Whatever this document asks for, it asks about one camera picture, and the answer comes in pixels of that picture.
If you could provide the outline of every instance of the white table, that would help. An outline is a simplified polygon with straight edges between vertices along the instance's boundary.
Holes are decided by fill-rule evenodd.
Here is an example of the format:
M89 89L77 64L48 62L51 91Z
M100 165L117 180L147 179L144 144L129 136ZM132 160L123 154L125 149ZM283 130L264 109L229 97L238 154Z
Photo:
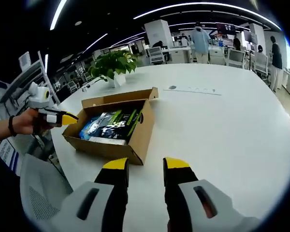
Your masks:
M221 96L164 91L169 86L215 88ZM144 166L130 165L129 202L124 231L166 231L165 156L187 161L199 179L229 195L245 216L264 218L290 181L290 117L277 97L248 70L208 64L167 64L136 69L127 83L109 89L99 81L81 89L61 109L77 114L81 100L159 88ZM52 129L60 164L73 189L94 181L107 160L83 154Z

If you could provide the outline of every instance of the cardboard box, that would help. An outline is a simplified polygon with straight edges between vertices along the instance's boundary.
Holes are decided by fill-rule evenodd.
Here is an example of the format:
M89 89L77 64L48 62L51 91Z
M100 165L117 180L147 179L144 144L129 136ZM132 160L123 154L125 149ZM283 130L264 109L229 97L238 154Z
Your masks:
M83 109L77 115L76 124L69 125L63 132L64 138L79 151L91 155L103 156L110 160L128 157L129 162L144 165L147 149L155 123L154 112L149 100L157 98L158 89L140 90L105 97L82 100ZM124 108L142 108L139 122L136 124L128 145L102 144L79 138L79 132L94 116Z

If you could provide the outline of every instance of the black ceiling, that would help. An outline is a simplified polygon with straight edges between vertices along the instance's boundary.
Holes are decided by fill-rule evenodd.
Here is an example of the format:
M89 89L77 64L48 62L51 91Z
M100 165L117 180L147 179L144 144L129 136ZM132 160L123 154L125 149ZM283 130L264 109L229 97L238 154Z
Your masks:
M93 0L67 0L54 30L50 31L53 16L60 0L6 0L0 1L0 79L11 82L20 68L18 58L26 51L30 52L32 60L37 59L37 51L42 55L49 54L48 74L52 76L71 60L60 64L61 59L83 52L99 37L108 33L103 39L86 51L82 57L101 48L106 48L120 40L143 31L144 23L163 19L169 25L187 22L224 22L241 25L252 22L241 16L249 17L277 30L269 22L255 15L224 6L189 5L161 10L133 20L142 13L186 1L160 0L160 1L93 1ZM268 10L268 5L256 0L216 0L206 2L221 2L240 6L257 12L277 23ZM212 12L184 11L208 10ZM217 13L228 12L237 15ZM170 27L171 32L179 28L189 28L191 25Z

